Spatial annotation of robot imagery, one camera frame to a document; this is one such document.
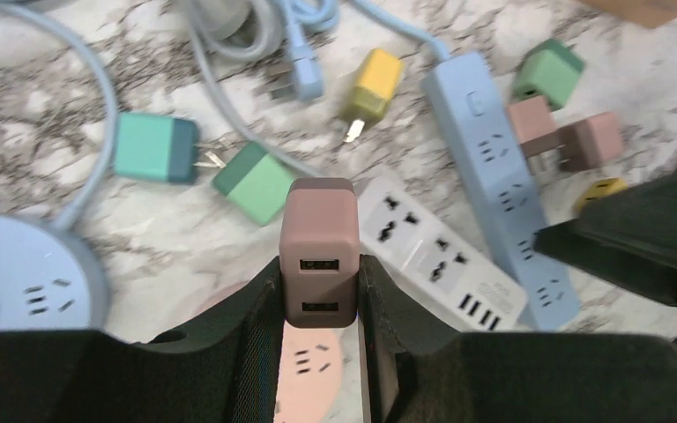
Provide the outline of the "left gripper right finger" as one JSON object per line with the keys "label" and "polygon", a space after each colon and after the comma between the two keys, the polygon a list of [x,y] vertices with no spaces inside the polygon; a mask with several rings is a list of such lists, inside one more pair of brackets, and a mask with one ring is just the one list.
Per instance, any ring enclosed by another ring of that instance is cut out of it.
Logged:
{"label": "left gripper right finger", "polygon": [[677,346],[606,333],[460,332],[373,256],[358,273],[367,422],[677,422]]}

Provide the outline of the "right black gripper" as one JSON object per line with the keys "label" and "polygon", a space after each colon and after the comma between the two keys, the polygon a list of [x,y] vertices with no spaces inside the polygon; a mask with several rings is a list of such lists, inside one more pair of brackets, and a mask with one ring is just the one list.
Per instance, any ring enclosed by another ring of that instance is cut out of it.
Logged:
{"label": "right black gripper", "polygon": [[677,307],[677,168],[540,230],[534,248],[612,285]]}

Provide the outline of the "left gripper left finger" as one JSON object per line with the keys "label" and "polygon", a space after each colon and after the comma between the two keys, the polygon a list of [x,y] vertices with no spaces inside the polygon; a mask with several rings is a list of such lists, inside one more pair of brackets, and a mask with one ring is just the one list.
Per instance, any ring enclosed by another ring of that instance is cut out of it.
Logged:
{"label": "left gripper left finger", "polygon": [[0,332],[0,422],[270,422],[279,264],[146,343],[99,330]]}

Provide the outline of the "green charger plug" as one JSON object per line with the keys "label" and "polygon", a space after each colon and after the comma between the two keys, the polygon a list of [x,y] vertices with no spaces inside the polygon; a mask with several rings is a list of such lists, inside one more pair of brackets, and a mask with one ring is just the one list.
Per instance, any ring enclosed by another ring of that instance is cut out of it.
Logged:
{"label": "green charger plug", "polygon": [[552,111],[561,110],[577,87],[584,59],[554,38],[542,41],[523,60],[512,84],[517,101],[543,96]]}
{"label": "green charger plug", "polygon": [[261,145],[248,142],[212,178],[211,185],[259,226],[283,209],[294,174]]}

